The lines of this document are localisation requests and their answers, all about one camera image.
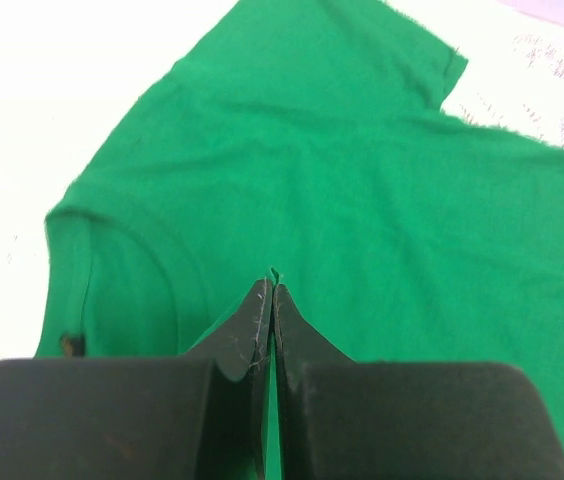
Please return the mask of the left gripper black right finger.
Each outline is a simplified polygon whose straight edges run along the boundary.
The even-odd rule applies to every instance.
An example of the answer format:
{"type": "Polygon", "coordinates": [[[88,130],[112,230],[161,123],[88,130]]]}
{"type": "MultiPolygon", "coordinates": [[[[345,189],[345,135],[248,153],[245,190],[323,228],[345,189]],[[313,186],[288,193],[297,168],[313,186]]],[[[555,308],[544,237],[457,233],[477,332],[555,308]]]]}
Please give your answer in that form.
{"type": "Polygon", "coordinates": [[[564,479],[538,390],[493,362],[357,362],[273,294],[286,479],[564,479]]]}

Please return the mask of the green t-shirt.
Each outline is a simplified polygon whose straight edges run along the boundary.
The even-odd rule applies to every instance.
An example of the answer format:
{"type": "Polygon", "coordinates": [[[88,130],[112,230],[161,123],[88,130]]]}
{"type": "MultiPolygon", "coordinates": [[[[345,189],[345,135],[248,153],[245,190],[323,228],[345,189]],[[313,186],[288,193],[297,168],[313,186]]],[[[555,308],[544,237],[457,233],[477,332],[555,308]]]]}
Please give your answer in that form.
{"type": "Polygon", "coordinates": [[[444,114],[466,65],[379,1],[238,2],[48,213],[37,355],[177,355],[279,280],[356,360],[521,368],[564,445],[564,150],[444,114]]]}

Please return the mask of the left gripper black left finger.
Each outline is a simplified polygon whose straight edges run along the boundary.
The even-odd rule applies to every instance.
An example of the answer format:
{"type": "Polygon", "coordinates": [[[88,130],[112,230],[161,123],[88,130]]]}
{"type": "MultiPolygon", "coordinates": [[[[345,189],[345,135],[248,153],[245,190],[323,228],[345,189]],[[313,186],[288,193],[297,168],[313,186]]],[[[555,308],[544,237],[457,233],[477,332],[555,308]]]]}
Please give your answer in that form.
{"type": "Polygon", "coordinates": [[[0,361],[0,479],[261,479],[273,285],[179,356],[0,361]]]}

